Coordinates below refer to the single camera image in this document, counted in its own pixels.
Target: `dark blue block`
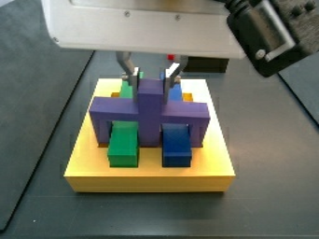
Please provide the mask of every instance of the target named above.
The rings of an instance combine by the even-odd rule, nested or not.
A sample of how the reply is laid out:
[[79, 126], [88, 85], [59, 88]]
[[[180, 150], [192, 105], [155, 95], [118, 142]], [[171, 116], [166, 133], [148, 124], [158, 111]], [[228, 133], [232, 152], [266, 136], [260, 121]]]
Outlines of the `dark blue block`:
[[170, 101], [183, 101], [183, 93], [180, 84], [176, 84], [175, 87], [168, 92], [168, 100]]
[[163, 167], [191, 167], [192, 149], [186, 124], [163, 124]]

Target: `table surface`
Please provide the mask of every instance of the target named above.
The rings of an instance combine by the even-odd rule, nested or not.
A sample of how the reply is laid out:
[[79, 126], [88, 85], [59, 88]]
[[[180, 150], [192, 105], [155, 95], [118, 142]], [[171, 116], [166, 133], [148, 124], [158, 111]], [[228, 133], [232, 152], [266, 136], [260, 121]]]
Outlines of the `table surface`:
[[[235, 166], [226, 193], [75, 193], [64, 170], [99, 77], [118, 77], [115, 55], [98, 52], [51, 137], [25, 196], [0, 236], [319, 236], [319, 131], [278, 76], [248, 61], [207, 78]], [[163, 55], [139, 54], [154, 77]]]

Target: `purple block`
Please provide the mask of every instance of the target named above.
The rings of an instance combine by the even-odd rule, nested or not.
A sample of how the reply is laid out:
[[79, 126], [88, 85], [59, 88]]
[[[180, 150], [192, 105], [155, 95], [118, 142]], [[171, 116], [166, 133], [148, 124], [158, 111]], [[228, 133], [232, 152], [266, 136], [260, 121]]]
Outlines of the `purple block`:
[[160, 80], [140, 80], [138, 99], [139, 142], [143, 147], [158, 147], [160, 145], [160, 114], [163, 108], [163, 84]]
[[108, 143], [112, 120], [138, 121], [139, 111], [132, 99], [95, 97], [90, 116], [99, 143]]
[[143, 147], [160, 145], [160, 125], [163, 123], [188, 124], [192, 147], [202, 147], [210, 123], [207, 104], [168, 102], [163, 104], [163, 81], [142, 79], [138, 103], [132, 99], [95, 97], [90, 116], [99, 143], [110, 139], [111, 121], [138, 121], [139, 140]]
[[195, 102], [170, 102], [163, 108], [163, 123], [190, 125], [192, 147], [203, 146], [203, 138], [211, 117], [207, 104]]

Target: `yellow base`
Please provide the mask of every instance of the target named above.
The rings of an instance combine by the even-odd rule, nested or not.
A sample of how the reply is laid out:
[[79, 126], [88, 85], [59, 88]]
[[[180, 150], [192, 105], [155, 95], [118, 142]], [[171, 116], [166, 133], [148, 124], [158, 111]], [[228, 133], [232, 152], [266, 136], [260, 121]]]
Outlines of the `yellow base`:
[[[78, 136], [66, 169], [66, 180], [79, 192], [183, 192], [226, 191], [235, 171], [216, 119], [216, 112], [204, 79], [180, 82], [195, 102], [206, 102], [211, 122], [203, 148], [192, 148], [191, 168], [163, 168], [162, 148], [140, 148], [139, 168], [111, 168], [107, 148], [99, 148], [88, 114]], [[120, 91], [119, 79], [100, 79], [95, 96], [111, 96]]]

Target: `green block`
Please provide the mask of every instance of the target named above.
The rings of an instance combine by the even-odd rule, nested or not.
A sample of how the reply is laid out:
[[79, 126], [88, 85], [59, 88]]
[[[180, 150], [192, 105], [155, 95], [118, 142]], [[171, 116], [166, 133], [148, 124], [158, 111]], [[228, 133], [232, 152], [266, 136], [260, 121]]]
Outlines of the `green block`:
[[132, 98], [132, 97], [134, 97], [132, 87], [128, 86], [127, 81], [123, 81], [122, 82], [120, 98]]
[[[132, 88], [122, 83], [122, 98], [132, 98]], [[110, 139], [107, 157], [111, 167], [139, 166], [139, 124], [136, 122], [115, 121]]]

